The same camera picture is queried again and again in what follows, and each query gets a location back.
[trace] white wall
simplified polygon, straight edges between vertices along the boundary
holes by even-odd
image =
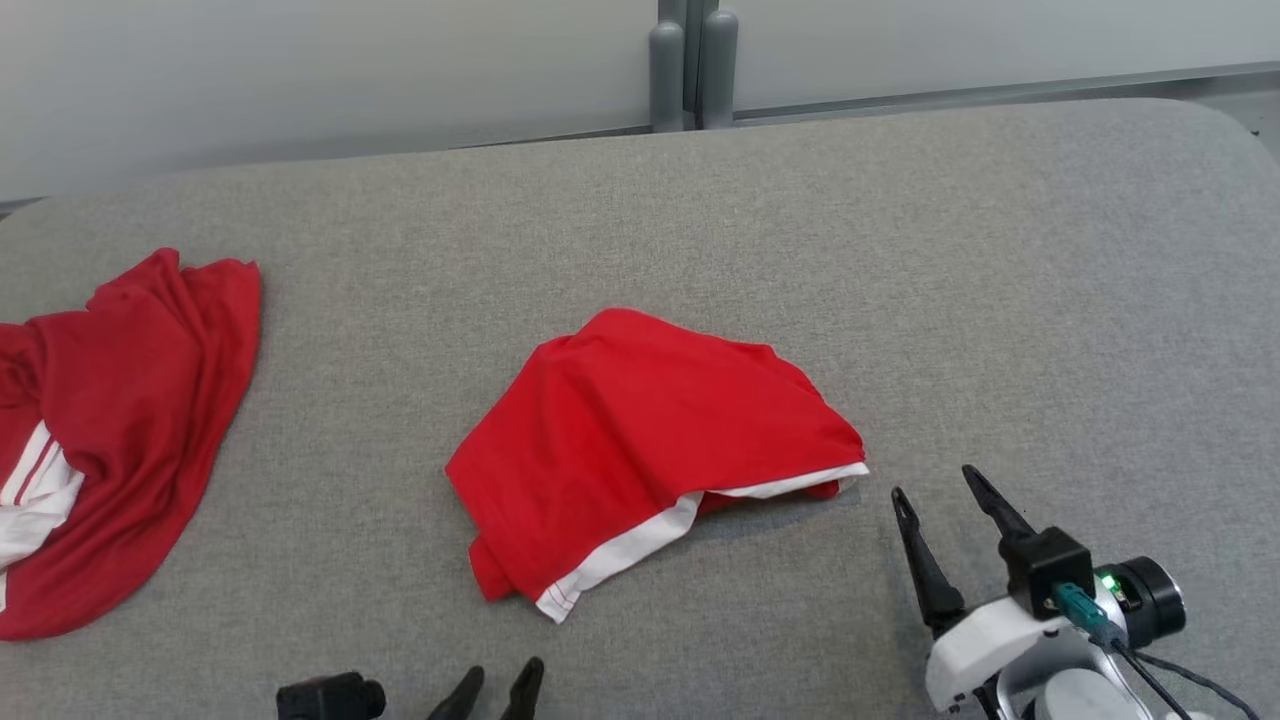
[[[0,0],[0,201],[648,122],[648,0]]]
[[[1280,0],[722,0],[737,108],[1280,60]],[[657,0],[0,0],[0,202],[645,124]]]
[[[1280,60],[1280,0],[721,0],[735,108]]]

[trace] gray pole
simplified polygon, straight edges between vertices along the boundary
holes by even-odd
[[[733,127],[733,63],[737,59],[737,15],[716,10],[703,20],[703,51],[698,64],[701,78],[701,127],[705,129]]]
[[[649,31],[649,124],[653,132],[685,129],[685,29],[660,22]]]

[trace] folded red shirt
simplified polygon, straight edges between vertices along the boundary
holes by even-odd
[[[769,346],[612,309],[539,346],[445,471],[480,530],[485,598],[518,591],[561,623],[699,512],[835,497],[864,460],[852,425]]]
[[[159,250],[87,310],[0,324],[0,639],[91,623],[160,566],[257,352],[257,265]]]

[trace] white trim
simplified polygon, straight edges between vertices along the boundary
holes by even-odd
[[[829,480],[865,475],[868,471],[865,462],[854,462],[852,465],[841,465],[758,486],[712,492],[730,497],[776,497]],[[694,519],[698,518],[698,506],[703,502],[703,495],[704,492],[699,491],[681,496],[675,506],[658,512],[621,536],[605,541],[593,550],[581,565],[543,591],[535,602],[538,609],[557,624],[563,623],[585,591],[689,533],[689,529],[694,527]]]
[[[40,460],[40,454],[45,451],[45,445],[47,443],[49,428],[41,420],[36,425],[36,429],[31,430],[31,437],[27,438],[27,446],[23,447],[22,455],[18,457],[18,464],[13,466],[13,471],[9,473],[9,478],[4,482],[4,486],[0,486],[0,505],[17,503],[15,498],[18,497],[18,491],[22,489],[23,480],[31,474],[31,469],[36,466],[36,461]]]
[[[27,473],[13,489],[14,496],[26,479]],[[44,462],[32,474],[27,492],[22,495],[22,505],[0,507],[0,612],[4,612],[6,605],[5,569],[40,550],[49,533],[67,521],[83,482],[84,474],[67,462],[61,446],[49,442]]]

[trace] teal connector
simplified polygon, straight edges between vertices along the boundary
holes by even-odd
[[[1107,614],[1098,607],[1097,602],[1088,596],[1080,585],[1075,583],[1059,583],[1053,585],[1053,602],[1059,611],[1073,625],[1088,633],[1089,639],[1107,652],[1112,652],[1112,642],[1120,641],[1129,644],[1129,637],[1120,625],[1107,618]]]

